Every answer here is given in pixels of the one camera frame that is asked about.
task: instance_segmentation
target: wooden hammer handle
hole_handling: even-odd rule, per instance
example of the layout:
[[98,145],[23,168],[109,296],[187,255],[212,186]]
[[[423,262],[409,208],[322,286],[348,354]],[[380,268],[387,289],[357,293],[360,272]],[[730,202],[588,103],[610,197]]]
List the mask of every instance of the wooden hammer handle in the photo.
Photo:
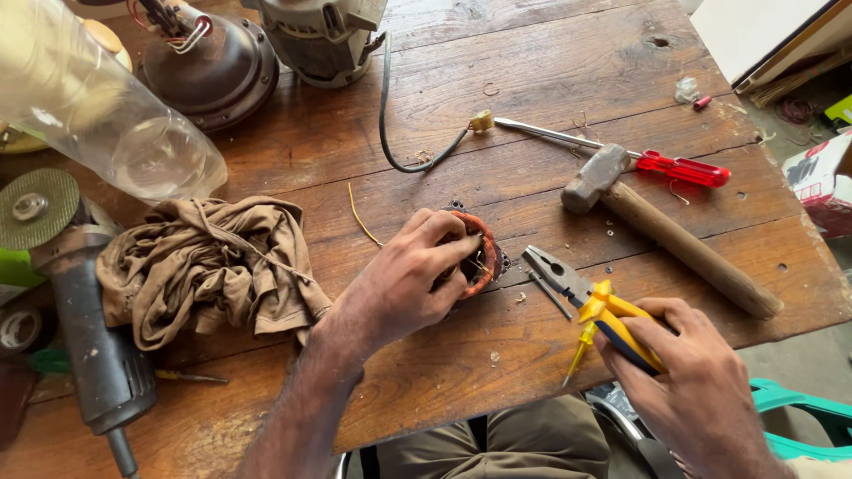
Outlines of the wooden hammer handle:
[[656,240],[750,315],[770,320],[784,308],[783,301],[623,182],[616,181],[601,200],[633,228]]

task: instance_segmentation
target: clear plastic bottle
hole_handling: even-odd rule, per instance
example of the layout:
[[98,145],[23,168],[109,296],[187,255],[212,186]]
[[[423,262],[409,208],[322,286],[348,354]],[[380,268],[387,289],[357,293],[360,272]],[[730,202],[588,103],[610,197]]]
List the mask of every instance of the clear plastic bottle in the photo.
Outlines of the clear plastic bottle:
[[104,50],[62,0],[0,3],[0,118],[150,205],[227,180],[207,136]]

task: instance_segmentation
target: cloth rag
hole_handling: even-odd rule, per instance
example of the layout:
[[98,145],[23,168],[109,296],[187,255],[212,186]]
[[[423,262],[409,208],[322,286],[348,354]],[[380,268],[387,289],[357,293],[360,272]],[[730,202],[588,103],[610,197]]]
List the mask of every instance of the cloth rag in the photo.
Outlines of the cloth rag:
[[331,300],[311,276],[302,209],[266,196],[236,204],[172,199],[98,256],[108,326],[133,324],[136,346],[223,323],[255,334],[295,330],[304,343]]

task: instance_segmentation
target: hand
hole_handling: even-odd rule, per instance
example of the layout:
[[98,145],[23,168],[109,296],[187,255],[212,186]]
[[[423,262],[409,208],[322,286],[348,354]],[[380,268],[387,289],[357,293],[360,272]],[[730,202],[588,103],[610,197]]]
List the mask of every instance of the hand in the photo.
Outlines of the hand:
[[[458,239],[435,245],[441,239]],[[426,208],[382,248],[314,328],[353,361],[365,361],[385,344],[440,321],[461,297],[468,281],[460,268],[435,291],[435,279],[476,251],[480,235],[468,236],[464,222],[449,211]]]
[[646,298],[636,306],[680,332],[675,336],[647,318],[621,318],[668,374],[651,378],[602,334],[595,346],[648,428],[702,479],[794,479],[766,445],[746,365],[707,316],[682,299]]

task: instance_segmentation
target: red plastic cap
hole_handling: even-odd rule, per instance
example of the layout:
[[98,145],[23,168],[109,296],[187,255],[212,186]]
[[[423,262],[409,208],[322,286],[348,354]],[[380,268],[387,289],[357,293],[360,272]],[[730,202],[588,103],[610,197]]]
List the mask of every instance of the red plastic cap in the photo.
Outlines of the red plastic cap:
[[699,111],[701,108],[706,107],[707,103],[710,103],[712,100],[712,97],[705,96],[704,98],[693,103],[693,110],[695,110],[696,112]]

